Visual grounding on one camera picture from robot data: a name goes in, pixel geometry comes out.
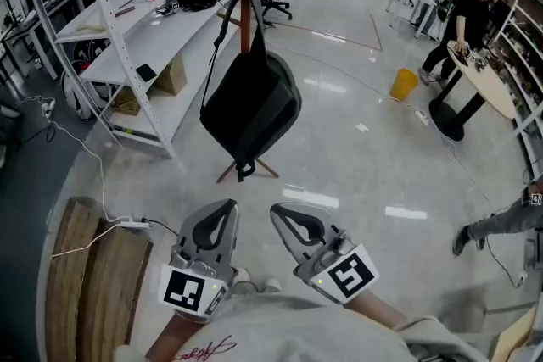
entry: hand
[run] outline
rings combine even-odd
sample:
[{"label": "hand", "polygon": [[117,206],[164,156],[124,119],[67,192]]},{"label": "hand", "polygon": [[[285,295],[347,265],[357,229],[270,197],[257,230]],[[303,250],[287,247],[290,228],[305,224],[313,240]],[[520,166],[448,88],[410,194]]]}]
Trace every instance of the hand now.
[{"label": "hand", "polygon": [[466,42],[463,41],[463,40],[458,40],[456,42],[456,47],[455,49],[458,51],[459,54],[461,54],[462,56],[466,56],[466,53],[467,53],[467,49],[466,49]]}]

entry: tag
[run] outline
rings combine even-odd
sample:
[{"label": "tag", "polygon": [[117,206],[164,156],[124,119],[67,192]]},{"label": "tag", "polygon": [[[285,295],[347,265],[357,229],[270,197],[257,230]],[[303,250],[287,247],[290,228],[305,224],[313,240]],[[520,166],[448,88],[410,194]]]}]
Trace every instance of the tag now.
[{"label": "tag", "polygon": [[327,269],[311,278],[311,286],[319,292],[346,304],[379,278],[379,273],[359,244],[346,255],[340,257]]},{"label": "tag", "polygon": [[543,195],[541,195],[541,193],[532,193],[532,196],[530,197],[531,205],[540,207],[542,202],[543,202]]},{"label": "tag", "polygon": [[173,309],[208,320],[227,292],[224,281],[198,275],[190,269],[162,266],[159,302]]}]

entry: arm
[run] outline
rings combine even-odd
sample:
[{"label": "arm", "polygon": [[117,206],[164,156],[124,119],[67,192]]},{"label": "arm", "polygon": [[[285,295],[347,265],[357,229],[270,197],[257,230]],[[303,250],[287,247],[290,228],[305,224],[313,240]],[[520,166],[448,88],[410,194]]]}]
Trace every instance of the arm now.
[{"label": "arm", "polygon": [[399,310],[393,308],[378,298],[371,291],[365,291],[345,305],[345,308],[365,315],[370,320],[394,329],[400,323],[407,321],[407,317]]},{"label": "arm", "polygon": [[145,357],[150,362],[171,362],[183,344],[202,327],[174,314]]},{"label": "arm", "polygon": [[466,54],[466,40],[464,39],[464,32],[466,30],[466,17],[458,15],[456,17],[456,41],[460,46],[462,54]]}]

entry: black shoe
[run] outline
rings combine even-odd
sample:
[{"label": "black shoe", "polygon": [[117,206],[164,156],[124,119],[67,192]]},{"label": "black shoe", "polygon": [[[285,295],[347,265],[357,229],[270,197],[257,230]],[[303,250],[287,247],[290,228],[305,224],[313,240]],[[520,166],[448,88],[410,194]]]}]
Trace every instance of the black shoe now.
[{"label": "black shoe", "polygon": [[486,237],[480,238],[476,243],[478,250],[484,250],[484,246],[486,245]]},{"label": "black shoe", "polygon": [[458,232],[455,241],[452,243],[452,252],[456,257],[462,253],[462,250],[464,250],[464,247],[467,245],[469,240],[469,236],[467,235],[467,225],[465,225],[460,232]]}]

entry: yellow bucket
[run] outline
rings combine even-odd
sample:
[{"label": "yellow bucket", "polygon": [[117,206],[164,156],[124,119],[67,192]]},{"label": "yellow bucket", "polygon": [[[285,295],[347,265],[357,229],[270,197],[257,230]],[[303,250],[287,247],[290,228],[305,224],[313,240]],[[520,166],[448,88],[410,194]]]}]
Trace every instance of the yellow bucket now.
[{"label": "yellow bucket", "polygon": [[415,89],[418,85],[418,77],[411,70],[402,68],[398,71],[394,85],[390,89],[390,96],[397,98],[400,101],[404,99]]}]

